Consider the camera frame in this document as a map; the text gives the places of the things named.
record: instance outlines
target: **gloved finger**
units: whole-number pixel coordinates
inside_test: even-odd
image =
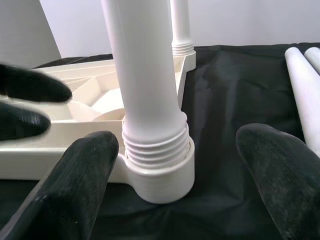
[[[43,73],[0,64],[0,94],[34,102],[65,102],[72,97],[62,82]]]
[[[90,239],[118,152],[109,131],[76,140],[26,197],[0,239]]]
[[[320,239],[320,158],[265,124],[242,126],[236,145],[283,239]]]
[[[43,134],[51,126],[45,116],[0,102],[0,141]]]

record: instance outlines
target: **white cylinder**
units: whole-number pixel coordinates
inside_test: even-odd
[[[304,56],[318,74],[320,74],[320,49],[318,47],[311,47],[304,52]]]
[[[175,201],[192,187],[194,157],[187,116],[178,105],[167,0],[101,2],[125,108],[130,184],[149,202]],[[171,182],[175,169],[184,168],[179,181]],[[176,191],[182,182],[188,185],[183,194]]]
[[[172,21],[172,53],[174,56],[189,55],[194,52],[194,42],[190,32],[188,0],[170,0]]]
[[[285,60],[305,143],[320,157],[320,76],[296,47]]]

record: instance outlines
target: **white background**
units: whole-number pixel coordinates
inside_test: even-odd
[[[40,0],[61,56],[111,53],[100,0]],[[189,0],[196,46],[320,42],[320,0]]]
[[[36,67],[59,58],[39,0],[0,0],[0,63]]]

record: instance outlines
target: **white plastic tube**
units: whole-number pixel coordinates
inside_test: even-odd
[[[305,143],[320,157],[320,76],[296,47],[285,60]]]
[[[320,49],[318,47],[311,47],[305,51],[304,56],[318,74],[320,74]]]
[[[167,1],[101,2],[125,108],[128,184],[148,202],[173,202],[194,183],[194,144],[178,106]]]
[[[172,53],[174,56],[194,53],[188,0],[170,0],[172,20]]]

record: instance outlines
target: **cream plastic part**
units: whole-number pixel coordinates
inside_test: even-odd
[[[320,76],[296,47],[285,52],[306,145],[320,157]]]
[[[318,74],[320,74],[320,49],[318,47],[311,47],[304,52],[304,56]]]

